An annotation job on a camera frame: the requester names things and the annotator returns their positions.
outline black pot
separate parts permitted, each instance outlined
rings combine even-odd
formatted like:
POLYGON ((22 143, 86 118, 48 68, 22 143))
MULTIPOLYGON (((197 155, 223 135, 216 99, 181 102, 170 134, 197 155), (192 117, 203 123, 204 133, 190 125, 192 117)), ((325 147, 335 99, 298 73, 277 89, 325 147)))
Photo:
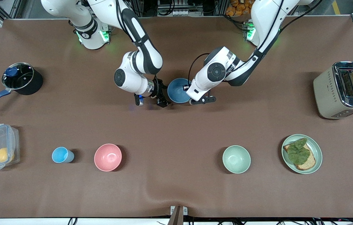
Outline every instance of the black pot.
POLYGON ((18 62, 5 70, 2 84, 5 89, 0 91, 0 98, 10 94, 12 90, 19 94, 29 95, 39 91, 43 85, 43 77, 30 64, 18 62))

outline blue lid knob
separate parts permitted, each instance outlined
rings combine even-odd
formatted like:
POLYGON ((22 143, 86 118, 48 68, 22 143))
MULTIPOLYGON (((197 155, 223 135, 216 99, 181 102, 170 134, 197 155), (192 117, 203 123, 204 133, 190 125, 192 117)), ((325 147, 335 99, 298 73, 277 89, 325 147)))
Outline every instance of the blue lid knob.
POLYGON ((13 77, 17 75, 18 69, 16 67, 9 67, 5 70, 5 75, 8 77, 13 77))

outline pink bowl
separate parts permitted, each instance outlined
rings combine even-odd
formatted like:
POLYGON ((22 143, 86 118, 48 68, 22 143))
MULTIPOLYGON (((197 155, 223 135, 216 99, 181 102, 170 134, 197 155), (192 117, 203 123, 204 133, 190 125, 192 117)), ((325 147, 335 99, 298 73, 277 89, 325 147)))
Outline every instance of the pink bowl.
POLYGON ((115 170, 120 165, 121 159, 121 150, 115 144, 104 144, 95 153, 95 165, 104 172, 115 170))

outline toaster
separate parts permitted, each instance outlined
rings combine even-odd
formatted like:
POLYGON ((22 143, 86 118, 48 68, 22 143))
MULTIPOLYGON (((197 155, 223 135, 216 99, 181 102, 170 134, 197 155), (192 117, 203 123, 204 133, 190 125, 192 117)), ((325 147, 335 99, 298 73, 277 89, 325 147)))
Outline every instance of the toaster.
POLYGON ((313 81, 315 101, 321 116, 342 119, 353 114, 353 62, 337 62, 313 81))

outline light green plate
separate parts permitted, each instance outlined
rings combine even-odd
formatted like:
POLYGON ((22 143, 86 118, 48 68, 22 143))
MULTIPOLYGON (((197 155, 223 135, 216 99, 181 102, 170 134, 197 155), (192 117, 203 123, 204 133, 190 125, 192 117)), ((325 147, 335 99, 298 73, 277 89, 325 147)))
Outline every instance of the light green plate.
POLYGON ((223 163, 232 173, 243 173, 250 167, 250 154, 248 150, 239 145, 229 146, 223 154, 223 163))
POLYGON ((318 146, 317 142, 315 142, 311 137, 306 136, 304 134, 294 134, 285 139, 285 141, 282 144, 282 158, 284 159, 286 165, 289 166, 293 171, 301 173, 301 174, 311 174, 320 168, 321 163, 323 161, 323 154, 321 153, 320 146, 318 146), (308 169, 308 170, 298 170, 296 166, 291 162, 291 160, 288 157, 288 153, 285 151, 284 146, 288 144, 292 144, 293 142, 302 139, 302 138, 307 138, 307 145, 310 148, 310 150, 313 152, 314 158, 315 158, 315 165, 308 169))

